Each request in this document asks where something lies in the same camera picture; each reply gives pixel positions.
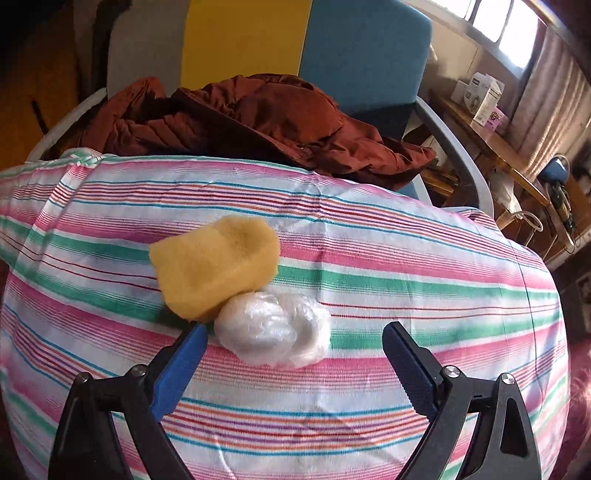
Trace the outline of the yellow sponge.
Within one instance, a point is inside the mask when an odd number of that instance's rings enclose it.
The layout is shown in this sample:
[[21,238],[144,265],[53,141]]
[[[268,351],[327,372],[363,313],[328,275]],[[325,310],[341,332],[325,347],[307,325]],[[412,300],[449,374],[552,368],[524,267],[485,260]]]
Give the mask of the yellow sponge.
[[152,244],[148,256],[166,306],[206,323],[231,297],[276,277],[280,239],[262,219],[225,216]]

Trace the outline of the white plastic bag ball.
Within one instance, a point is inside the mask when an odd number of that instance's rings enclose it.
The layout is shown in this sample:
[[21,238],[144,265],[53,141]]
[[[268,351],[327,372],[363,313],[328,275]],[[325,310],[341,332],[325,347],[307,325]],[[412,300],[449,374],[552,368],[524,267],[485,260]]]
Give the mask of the white plastic bag ball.
[[229,299],[213,330],[221,346],[247,365],[294,370],[328,355],[332,316],[305,295],[252,292]]

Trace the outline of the striped pink green bedspread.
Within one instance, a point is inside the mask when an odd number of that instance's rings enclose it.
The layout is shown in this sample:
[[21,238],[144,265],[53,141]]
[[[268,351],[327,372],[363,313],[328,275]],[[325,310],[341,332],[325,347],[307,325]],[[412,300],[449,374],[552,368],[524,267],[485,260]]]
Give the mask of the striped pink green bedspread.
[[182,324],[149,246],[228,215],[280,238],[273,292],[313,297],[331,349],[301,370],[209,343],[163,421],[197,479],[390,479],[426,427],[382,349],[402,323],[465,374],[511,373],[549,476],[568,415],[560,297],[540,257],[472,208],[252,160],[77,150],[1,175],[1,390],[28,477],[43,479],[75,376],[147,363]]

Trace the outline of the pink pillow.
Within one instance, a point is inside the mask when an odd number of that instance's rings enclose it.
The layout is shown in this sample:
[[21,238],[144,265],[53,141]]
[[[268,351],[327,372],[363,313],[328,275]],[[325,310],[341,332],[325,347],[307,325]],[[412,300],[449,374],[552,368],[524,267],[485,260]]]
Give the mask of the pink pillow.
[[569,347],[567,426],[551,479],[590,478],[590,338]]

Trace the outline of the blue folding chair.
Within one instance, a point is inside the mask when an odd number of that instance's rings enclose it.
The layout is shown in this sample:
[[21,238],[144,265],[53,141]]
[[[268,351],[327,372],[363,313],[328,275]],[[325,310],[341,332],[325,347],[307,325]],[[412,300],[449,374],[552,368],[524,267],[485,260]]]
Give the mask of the blue folding chair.
[[568,234],[575,231],[575,221],[566,182],[570,175],[570,162],[566,156],[556,154],[538,175],[538,179],[549,188],[549,197]]

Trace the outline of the wooden desk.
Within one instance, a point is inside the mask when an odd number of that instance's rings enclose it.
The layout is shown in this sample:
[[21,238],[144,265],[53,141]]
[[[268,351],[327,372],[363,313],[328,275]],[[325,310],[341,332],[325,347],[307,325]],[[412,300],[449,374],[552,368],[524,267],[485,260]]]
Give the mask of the wooden desk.
[[437,113],[443,114],[457,124],[460,130],[477,146],[480,154],[477,156],[476,163],[486,178],[489,178],[494,170],[510,176],[516,185],[519,185],[546,210],[550,224],[554,229],[554,236],[566,247],[573,248],[575,246],[572,236],[564,224],[565,208],[556,208],[552,202],[550,183],[526,175],[525,159],[499,134],[474,121],[459,104],[434,91],[430,92],[429,103]]

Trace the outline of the dark red jacket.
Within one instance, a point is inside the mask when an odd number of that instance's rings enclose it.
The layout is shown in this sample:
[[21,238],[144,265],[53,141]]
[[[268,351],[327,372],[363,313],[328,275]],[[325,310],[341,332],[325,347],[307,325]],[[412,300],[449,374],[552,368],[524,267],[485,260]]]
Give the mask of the dark red jacket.
[[436,157],[387,137],[294,75],[235,76],[167,95],[155,77],[119,91],[61,147],[118,156],[195,155],[297,166],[390,190]]

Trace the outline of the white product box on desk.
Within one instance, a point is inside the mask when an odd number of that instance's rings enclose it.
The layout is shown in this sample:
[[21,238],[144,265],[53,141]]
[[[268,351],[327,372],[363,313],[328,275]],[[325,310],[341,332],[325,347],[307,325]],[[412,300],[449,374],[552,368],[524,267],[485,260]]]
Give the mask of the white product box on desk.
[[495,111],[505,84],[489,74],[477,72],[470,80],[463,96],[464,105],[474,122],[485,126]]

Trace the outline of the pink window curtain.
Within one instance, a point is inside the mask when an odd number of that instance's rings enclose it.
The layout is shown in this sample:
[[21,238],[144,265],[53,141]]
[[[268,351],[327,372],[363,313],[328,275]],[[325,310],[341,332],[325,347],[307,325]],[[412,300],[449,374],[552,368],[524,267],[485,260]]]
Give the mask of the pink window curtain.
[[506,132],[534,179],[562,154],[571,159],[590,129],[590,83],[567,44],[548,29]]

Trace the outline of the orange wooden wardrobe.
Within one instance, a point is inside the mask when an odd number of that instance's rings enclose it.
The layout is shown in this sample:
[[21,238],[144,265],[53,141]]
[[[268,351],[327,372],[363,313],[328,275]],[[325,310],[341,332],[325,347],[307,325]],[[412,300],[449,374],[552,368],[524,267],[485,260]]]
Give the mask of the orange wooden wardrobe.
[[79,103],[71,1],[1,3],[1,167],[24,163]]

